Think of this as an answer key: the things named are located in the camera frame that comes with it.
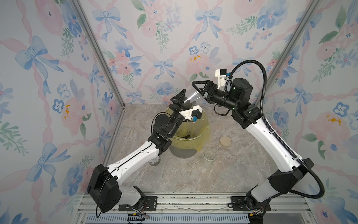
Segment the translucent plastic container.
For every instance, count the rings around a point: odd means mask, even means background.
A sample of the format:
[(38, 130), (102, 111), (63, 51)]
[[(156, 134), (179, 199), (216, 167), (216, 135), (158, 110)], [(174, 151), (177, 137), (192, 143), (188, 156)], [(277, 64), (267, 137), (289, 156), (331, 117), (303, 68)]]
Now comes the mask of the translucent plastic container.
[(203, 105), (204, 99), (203, 97), (197, 92), (197, 90), (190, 86), (186, 89), (183, 106), (186, 109), (192, 109), (196, 105)]

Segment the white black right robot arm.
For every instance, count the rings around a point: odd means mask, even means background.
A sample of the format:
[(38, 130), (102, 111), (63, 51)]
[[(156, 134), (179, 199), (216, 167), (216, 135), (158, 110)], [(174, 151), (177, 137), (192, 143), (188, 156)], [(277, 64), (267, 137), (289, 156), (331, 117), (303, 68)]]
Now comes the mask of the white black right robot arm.
[(291, 192), (293, 187), (307, 174), (300, 156), (283, 146), (283, 140), (268, 127), (259, 107), (249, 102), (252, 85), (244, 78), (235, 78), (230, 91), (222, 91), (212, 81), (194, 81), (193, 88), (210, 104), (216, 104), (231, 111), (233, 119), (253, 135), (268, 152), (278, 170), (263, 183), (255, 186), (238, 207), (249, 211), (266, 208), (272, 198)]

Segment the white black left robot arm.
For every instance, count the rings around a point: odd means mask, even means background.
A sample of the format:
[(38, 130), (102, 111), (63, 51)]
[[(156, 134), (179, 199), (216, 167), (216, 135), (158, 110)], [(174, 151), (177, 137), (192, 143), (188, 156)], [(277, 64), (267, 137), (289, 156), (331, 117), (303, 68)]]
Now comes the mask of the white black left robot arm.
[(145, 194), (137, 187), (123, 187), (122, 183), (151, 160), (156, 160), (172, 144), (171, 138), (176, 134), (185, 120), (181, 112), (184, 109), (186, 90), (171, 98), (169, 105), (172, 114), (158, 113), (152, 121), (151, 135), (143, 145), (125, 158), (104, 166), (95, 167), (88, 193), (96, 203), (96, 216), (108, 212), (121, 204), (141, 210), (145, 203)]

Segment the beige round jar lid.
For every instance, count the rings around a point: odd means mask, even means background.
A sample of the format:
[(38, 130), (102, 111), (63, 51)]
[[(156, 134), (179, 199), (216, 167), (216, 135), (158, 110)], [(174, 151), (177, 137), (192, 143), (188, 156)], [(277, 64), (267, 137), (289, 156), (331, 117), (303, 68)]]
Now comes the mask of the beige round jar lid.
[(232, 144), (232, 140), (227, 136), (222, 136), (220, 138), (220, 144), (224, 147), (229, 147)]

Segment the glass jar with tea leaves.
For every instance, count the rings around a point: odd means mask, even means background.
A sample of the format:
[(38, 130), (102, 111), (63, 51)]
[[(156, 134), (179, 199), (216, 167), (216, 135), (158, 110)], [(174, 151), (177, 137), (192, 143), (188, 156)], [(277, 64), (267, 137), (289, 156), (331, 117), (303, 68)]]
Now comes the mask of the glass jar with tea leaves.
[(214, 149), (206, 149), (203, 152), (203, 158), (208, 162), (213, 162), (217, 159), (217, 152)]

